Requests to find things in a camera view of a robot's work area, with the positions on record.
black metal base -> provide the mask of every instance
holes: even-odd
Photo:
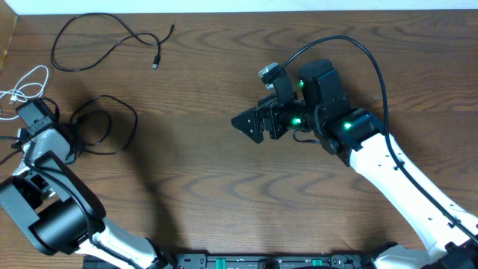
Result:
[[[178,254],[178,269],[294,269],[303,267],[362,268],[363,256],[336,254],[332,256],[210,256],[205,254]],[[116,269],[93,256],[85,256],[83,269]]]

white wall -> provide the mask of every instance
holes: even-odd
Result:
[[[478,0],[5,0],[18,15],[478,9]]]

wooden surface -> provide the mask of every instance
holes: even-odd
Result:
[[[268,94],[257,72],[320,37],[346,34],[376,57],[388,87],[391,132],[447,195],[478,213],[478,11],[391,11],[122,15],[133,29],[164,37],[155,49],[130,40],[85,72],[53,70],[46,95],[62,119],[98,94],[138,111],[129,149],[84,155],[72,169],[108,216],[163,246],[211,253],[320,253],[372,250],[386,241],[422,248],[412,228],[370,184],[319,146],[281,140],[254,144],[230,119]],[[53,40],[70,16],[21,16],[0,87],[49,63]],[[58,62],[96,61],[125,31],[112,19],[77,21],[58,44]],[[344,41],[306,52],[288,72],[332,60],[355,105],[382,116],[369,60]],[[5,111],[11,107],[1,104]],[[110,103],[130,126],[131,115]],[[21,122],[0,123],[14,135]],[[115,132],[115,143],[127,134]],[[8,143],[0,145],[8,152]],[[6,178],[19,156],[0,167]],[[1,268],[79,268],[78,256],[40,255],[0,211]]]
[[[7,56],[8,44],[10,44],[15,28],[16,14],[10,9],[4,0],[0,0],[0,73],[4,59]]]

wood grain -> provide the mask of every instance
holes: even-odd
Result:
[[[3,67],[7,49],[15,28],[16,14],[4,0],[0,0],[0,73]]]
[[[108,216],[163,246],[211,253],[320,253],[371,250],[397,241],[422,248],[412,228],[366,179],[319,146],[291,134],[260,145],[230,119],[268,94],[257,72],[320,37],[346,34],[366,45],[387,83],[391,131],[409,157],[447,195],[478,213],[478,11],[216,13],[121,15],[136,31],[164,37],[155,49],[128,41],[96,68],[52,72],[46,95],[62,118],[98,94],[135,107],[136,137],[120,155],[84,155],[72,167],[98,194]],[[49,62],[70,16],[21,16],[0,87]],[[115,21],[82,19],[58,44],[67,67],[93,63],[125,31]],[[382,116],[368,59],[341,41],[311,49],[288,68],[332,60],[355,105]],[[1,103],[6,111],[10,106]],[[109,102],[118,126],[131,115]],[[1,123],[12,135],[17,123]],[[110,146],[126,134],[115,132]],[[8,145],[0,145],[2,152]],[[20,156],[0,167],[6,178]],[[0,211],[2,268],[79,268],[81,258],[42,256]]]

white cable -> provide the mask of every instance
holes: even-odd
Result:
[[[22,81],[27,78],[30,74],[32,74],[33,72],[35,72],[35,70],[39,69],[40,67],[44,68],[46,70],[46,77],[45,77],[45,81],[43,82],[43,84],[41,83],[38,83],[38,82],[33,82],[33,83],[28,83],[28,84],[25,84],[25,85],[22,85],[20,88],[18,88],[18,86],[20,85],[20,83],[22,83]],[[43,95],[43,92],[45,91],[45,86],[46,86],[46,82],[48,81],[48,78],[49,78],[49,69],[48,67],[44,66],[44,65],[39,65],[38,67],[35,67],[33,68],[30,72],[28,72],[26,75],[23,76],[23,78],[21,78],[15,85],[15,87],[12,89],[12,90],[6,90],[6,91],[2,91],[0,90],[0,99],[2,99],[3,97],[5,97],[6,95],[10,94],[11,97],[10,97],[10,102],[11,103],[14,103],[14,102],[27,102],[29,99],[32,99],[32,98],[40,98],[42,95]],[[34,85],[37,85],[37,86],[40,86],[40,91],[33,95],[33,96],[27,96],[25,95],[23,92],[22,92],[22,89],[24,87],[28,87],[28,86],[34,86]],[[16,118],[18,118],[19,116],[16,115],[15,117],[10,117],[10,118],[4,118],[4,117],[0,117],[0,120],[15,120]]]

